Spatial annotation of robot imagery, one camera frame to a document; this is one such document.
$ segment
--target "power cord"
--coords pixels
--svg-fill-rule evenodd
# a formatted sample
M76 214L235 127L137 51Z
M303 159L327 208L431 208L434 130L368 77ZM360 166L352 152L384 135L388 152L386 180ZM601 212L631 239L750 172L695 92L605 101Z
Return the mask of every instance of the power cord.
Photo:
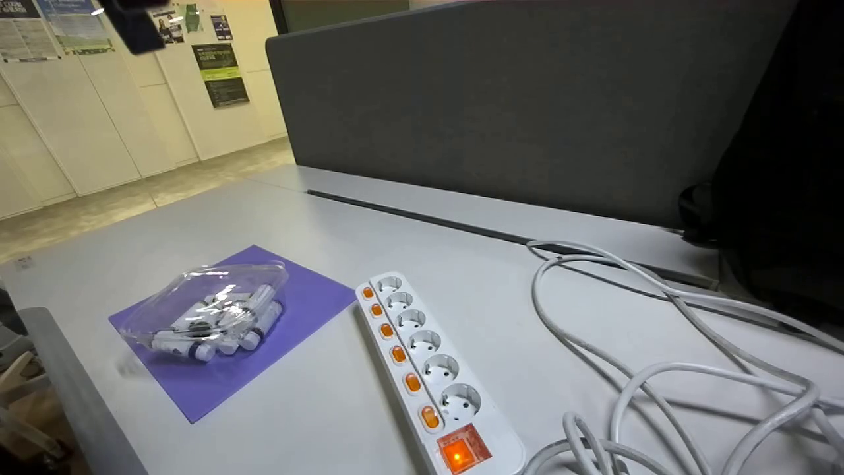
M571 249L571 254L546 254L542 250L543 246L564 246ZM730 344L728 338L722 338L721 333L716 333L709 325L705 325L691 309L688 303L705 303L705 307L721 307L721 309L730 309L730 312L742 312L744 317L762 317L762 320L774 320L784 327L792 327L802 336L807 336L810 340L815 340L819 345L825 345L832 352L844 353L844 344L795 320L786 317L781 312L771 312L766 307L754 307L754 303L744 303L744 300L733 300L733 299L721 299L721 295L705 295L705 294L687 294L679 288L664 284L661 278L655 278L651 271L605 250L597 246L580 246L580 242L564 242L564 239L542 239L542 242L527 242L527 250L534 255L538 255L543 265L537 270L534 282L531 282L531 300L537 313L542 317L542 323L548 327L548 333L564 344L575 356L580 356L588 367L593 367L609 385L616 385L620 391L620 402L616 404L613 412L613 428L609 428L609 440L597 437L583 419L568 414L564 416L564 440L548 444L546 449L542 449L522 470L522 475L537 475L537 472L554 472L554 470L575 470L583 475L620 475L625 472L622 459L634 459L638 465L643 465L646 470L663 475L667 472L661 461L655 461L651 456L638 453L631 445L622 445L622 416L625 412L634 406L643 414L643 419L650 423L650 428L664 440L664 445L671 449L671 453L680 461L683 472L703 472L709 475L712 470L708 466L708 461L703 459L700 449L695 445L695 440L688 437L688 433L683 429L683 426L675 419L674 406L664 397L661 397L655 389L650 389L650 379L663 375L663 371L703 371L703 375L712 375L712 377L722 377L722 379L733 379L733 383L746 383L754 389L762 389L769 394L784 394L792 397L792 402L778 408L777 414L766 416L766 419L754 419L754 428L736 444L736 449L730 452L722 472L726 475L740 475L744 470L744 465L750 461L750 456L754 453L754 449L777 429L784 428L796 428L806 426L806 419L810 416L819 428L820 428L820 437L828 440L837 452L840 452L840 461L837 466L841 470L844 465L844 437L841 433L832 426L832 414L841 414L844 412L844 402L835 402L835 398L820 398L820 391L812 379L795 375L790 370L781 370L750 352L744 352L742 345ZM568 333L564 327L560 327L548 312L543 309L542 299L538 299L538 282L548 270L573 270L571 265L575 261L588 261L588 265L609 265L609 266L620 266L625 271L638 274L643 282L650 282L651 288L658 288L667 303L674 303L687 320L688 325L695 325L722 356L728 356L742 371L726 371L717 367L705 367L705 365L688 365L688 361L667 361L667 365L655 365L646 367L642 371L631 371L625 365L620 365L616 356L609 356L608 352L591 345L588 340ZM597 365L597 360L608 361L609 367L616 367L617 371L622 371L629 377L629 383L617 383L601 365ZM754 370L771 371L781 379L790 383L778 383L778 379L769 379L754 375ZM658 419L643 412L635 402L635 394L643 391L650 402L658 404L658 408L664 414L664 419L674 426L675 436L683 440L683 445L675 444L675 437L671 433L664 433L664 428L658 426Z

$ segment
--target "poster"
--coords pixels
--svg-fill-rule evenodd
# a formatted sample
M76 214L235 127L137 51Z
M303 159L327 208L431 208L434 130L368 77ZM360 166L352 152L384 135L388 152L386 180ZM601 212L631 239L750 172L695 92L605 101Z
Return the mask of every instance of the poster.
M111 36L100 15L92 15L97 5L92 0L37 0L55 39L72 56L111 53Z
M223 39L223 42L232 39L232 30L231 30L231 19L227 15L211 15L211 23L215 23L217 39Z
M2 64L58 57L55 42L33 0L0 0L0 57Z
M215 108L249 104L235 48L231 42L192 46Z

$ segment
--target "office furniture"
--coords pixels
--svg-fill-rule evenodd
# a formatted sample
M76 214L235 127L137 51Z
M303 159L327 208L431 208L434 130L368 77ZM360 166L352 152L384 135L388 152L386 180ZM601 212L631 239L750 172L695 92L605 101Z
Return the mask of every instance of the office furniture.
M634 261L721 278L717 255L663 226L285 166L43 250L29 270L0 266L0 279L22 307L51 309L25 313L25 323L96 472L419 470L353 309L340 312L195 426L137 367L109 317L155 294L175 274L249 246L344 284L386 270L403 271L438 312L438 323L472 361L527 452L560 437L564 412L577 412L597 428L605 423L616 391L537 320L527 284L538 261L522 246L327 201L310 191L500 232L597 242ZM593 271L629 282L609 270ZM664 360L728 365L664 300L577 274L554 274L546 284L546 303L562 325L631 367ZM717 313L708 313L708 323L730 333L736 344L806 371L824 391L844 394L841 356ZM700 377L664 379L661 389L688 402L716 402L728 412L774 408L774 402L753 389ZM683 419L716 461L746 433L742 423L696 412L683 412ZM629 440L663 453L635 416ZM750 472L810 472L832 456L815 440L795 444L792 436L777 436L753 459Z
M298 164L679 224L795 0L504 0L268 42Z
M281 35L409 11L409 0L269 0Z

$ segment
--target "gray partition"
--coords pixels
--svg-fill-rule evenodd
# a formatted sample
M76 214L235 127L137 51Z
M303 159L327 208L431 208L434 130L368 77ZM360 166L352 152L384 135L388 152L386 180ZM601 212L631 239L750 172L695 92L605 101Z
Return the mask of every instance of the gray partition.
M283 9L287 30L303 32L409 11L409 0L269 0Z
M471 3L268 42L297 160L679 224L795 0Z

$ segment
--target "wall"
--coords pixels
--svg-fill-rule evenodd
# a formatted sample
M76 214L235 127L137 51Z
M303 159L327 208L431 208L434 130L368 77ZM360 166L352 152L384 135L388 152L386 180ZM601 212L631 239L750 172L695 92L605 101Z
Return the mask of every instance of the wall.
M162 53L129 56L109 23L117 53L0 64L0 220L285 137L269 3L199 5L204 32ZM217 42L208 13L231 15L249 106L211 108L191 48Z

